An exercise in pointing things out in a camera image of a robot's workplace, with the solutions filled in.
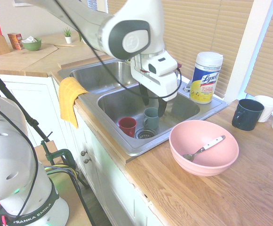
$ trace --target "yellow towel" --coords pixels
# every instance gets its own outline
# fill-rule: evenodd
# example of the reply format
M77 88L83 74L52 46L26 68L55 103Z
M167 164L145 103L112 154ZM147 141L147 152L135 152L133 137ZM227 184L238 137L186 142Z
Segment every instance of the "yellow towel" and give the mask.
M83 93L88 93L74 77L68 77L61 81L59 87L60 117L71 122L77 129L77 119L74 112L75 99Z

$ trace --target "spoon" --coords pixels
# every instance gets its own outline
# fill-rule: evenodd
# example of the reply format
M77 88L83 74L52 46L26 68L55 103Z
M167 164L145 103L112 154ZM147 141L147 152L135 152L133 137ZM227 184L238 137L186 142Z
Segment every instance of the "spoon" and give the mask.
M210 147L218 144L219 142L223 141L225 139L225 135L222 135L218 138L216 138L215 140L212 140L211 142L209 142L208 144L206 144L205 146L203 146L201 149L199 149L196 153L194 154L184 154L183 157L189 161L193 161L195 156L207 149L209 149Z

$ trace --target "pink bowl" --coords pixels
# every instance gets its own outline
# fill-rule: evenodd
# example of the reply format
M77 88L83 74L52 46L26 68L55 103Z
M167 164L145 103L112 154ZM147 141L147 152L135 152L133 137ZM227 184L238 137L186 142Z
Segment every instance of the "pink bowl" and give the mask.
M217 137L225 135L219 144L196 155L193 162L183 154L193 154ZM169 142L176 162L187 172L198 176L214 176L229 168L237 159L239 147L227 130L208 121L184 121L173 127Z

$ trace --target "kitchen sink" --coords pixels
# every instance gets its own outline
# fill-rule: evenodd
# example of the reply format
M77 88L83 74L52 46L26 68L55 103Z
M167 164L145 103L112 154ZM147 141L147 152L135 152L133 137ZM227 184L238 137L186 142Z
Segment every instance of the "kitchen sink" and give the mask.
M106 64L106 66L123 85L127 86L137 82L132 78L130 66L127 63L117 61ZM70 76L77 79L81 86L90 93L104 93L120 87L120 84L118 84L112 76L107 74L102 64L75 69L71 71Z
M117 60L106 61L105 64L127 88L140 93L137 81L131 76L129 64ZM132 156L141 155L166 141L171 129L178 123L185 120L204 120L227 106L226 102L215 97L209 104L193 102L189 97L190 93L183 91L186 84L182 82L177 96L167 102L158 128L152 130L143 127L143 114L148 107L158 107L158 100L150 99L149 105L145 106L141 97L121 87L101 63L64 69L58 73L63 78L75 77L89 92L79 95L79 99L112 134L123 150ZM137 121L135 137L129 137L119 128L119 120L127 116Z

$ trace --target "drain strainer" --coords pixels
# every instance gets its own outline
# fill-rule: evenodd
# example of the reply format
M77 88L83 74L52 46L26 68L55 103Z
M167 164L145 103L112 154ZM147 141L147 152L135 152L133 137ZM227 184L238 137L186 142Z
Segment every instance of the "drain strainer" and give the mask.
M136 132L136 138L138 139L148 139L156 135L155 131L152 129L141 128Z

